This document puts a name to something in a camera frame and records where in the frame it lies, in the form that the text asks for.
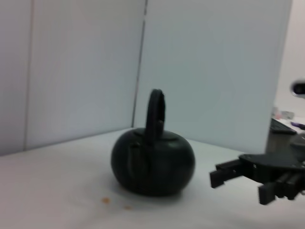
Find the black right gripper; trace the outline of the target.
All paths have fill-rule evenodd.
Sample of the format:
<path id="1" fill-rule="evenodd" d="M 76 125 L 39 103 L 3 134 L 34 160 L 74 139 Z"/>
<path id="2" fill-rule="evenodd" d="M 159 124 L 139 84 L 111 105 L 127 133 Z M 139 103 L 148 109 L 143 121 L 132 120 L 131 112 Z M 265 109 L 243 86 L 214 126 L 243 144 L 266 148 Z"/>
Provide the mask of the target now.
<path id="1" fill-rule="evenodd" d="M 258 183 L 259 203 L 268 205 L 276 198 L 294 200 L 303 191 L 305 166 L 292 154 L 244 154 L 239 159 L 215 165 L 210 172 L 212 188 L 228 180 L 247 177 Z"/>

